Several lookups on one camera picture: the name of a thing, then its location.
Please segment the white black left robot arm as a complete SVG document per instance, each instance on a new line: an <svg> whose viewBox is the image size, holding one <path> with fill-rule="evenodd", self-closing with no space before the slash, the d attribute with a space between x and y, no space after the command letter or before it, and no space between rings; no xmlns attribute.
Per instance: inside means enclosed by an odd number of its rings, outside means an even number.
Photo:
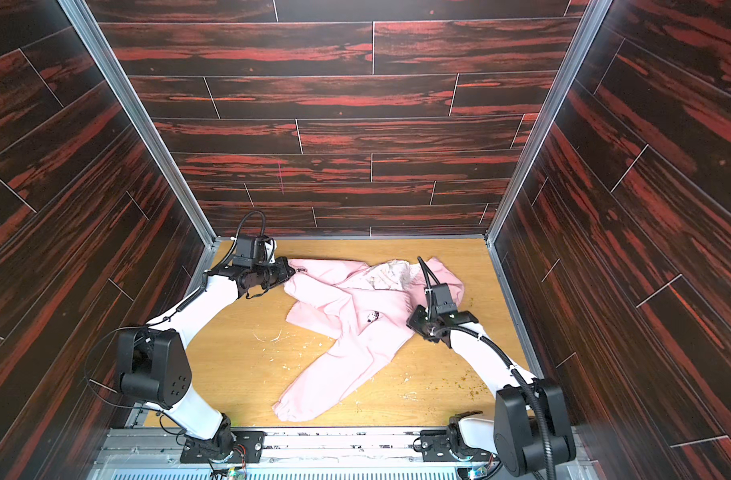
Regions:
<svg viewBox="0 0 731 480"><path fill-rule="evenodd" d="M223 459L235 449L231 420L197 394L187 347L226 307L249 290L268 291L296 273L285 257L251 267L228 265L204 273L199 289L142 326L118 337L117 374L121 394L167 415L187 440Z"/></svg>

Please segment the pink zip-up jacket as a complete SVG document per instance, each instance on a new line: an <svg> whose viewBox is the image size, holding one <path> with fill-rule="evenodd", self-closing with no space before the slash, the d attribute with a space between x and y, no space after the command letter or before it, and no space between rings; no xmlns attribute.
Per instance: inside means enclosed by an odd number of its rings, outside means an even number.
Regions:
<svg viewBox="0 0 731 480"><path fill-rule="evenodd" d="M295 299L287 322L333 338L282 394L279 420L313 420L355 392L391 363L413 337L407 320L427 303L421 266L391 260L293 259L285 292Z"/></svg>

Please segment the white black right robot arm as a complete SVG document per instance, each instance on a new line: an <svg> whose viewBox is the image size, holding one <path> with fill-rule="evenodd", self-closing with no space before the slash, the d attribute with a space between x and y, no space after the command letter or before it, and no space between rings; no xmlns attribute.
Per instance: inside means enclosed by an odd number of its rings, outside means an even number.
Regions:
<svg viewBox="0 0 731 480"><path fill-rule="evenodd" d="M459 461L487 462L485 467L463 470L463 479L489 479L501 468L513 477L555 479L559 464L575 460L577 447L561 386L521 368L475 316L419 306L407 327L463 357L495 397L493 418L481 411L449 418L445 438L437 447L419 448L423 454L435 451Z"/></svg>

